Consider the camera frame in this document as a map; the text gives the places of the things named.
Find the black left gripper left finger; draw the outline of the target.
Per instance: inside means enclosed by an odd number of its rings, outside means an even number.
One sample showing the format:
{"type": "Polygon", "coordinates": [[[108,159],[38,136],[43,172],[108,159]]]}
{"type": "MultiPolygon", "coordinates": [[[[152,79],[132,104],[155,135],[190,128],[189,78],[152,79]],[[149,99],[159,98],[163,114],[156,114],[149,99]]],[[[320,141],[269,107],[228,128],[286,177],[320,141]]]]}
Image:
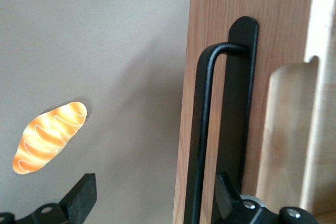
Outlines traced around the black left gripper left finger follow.
{"type": "Polygon", "coordinates": [[[60,202],[42,205],[21,219],[15,219],[11,212],[2,212],[1,223],[84,223],[96,201],[96,175],[86,173],[60,202]]]}

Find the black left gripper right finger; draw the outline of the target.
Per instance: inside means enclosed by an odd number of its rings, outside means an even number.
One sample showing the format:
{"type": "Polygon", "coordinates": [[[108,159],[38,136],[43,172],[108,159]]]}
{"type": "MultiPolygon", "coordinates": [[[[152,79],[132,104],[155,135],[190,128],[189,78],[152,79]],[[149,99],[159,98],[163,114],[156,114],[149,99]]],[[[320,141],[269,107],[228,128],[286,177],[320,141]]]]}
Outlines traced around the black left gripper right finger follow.
{"type": "Polygon", "coordinates": [[[298,207],[271,212],[259,198],[239,194],[226,172],[216,175],[215,208],[219,212],[215,223],[319,223],[310,212],[298,207]]]}

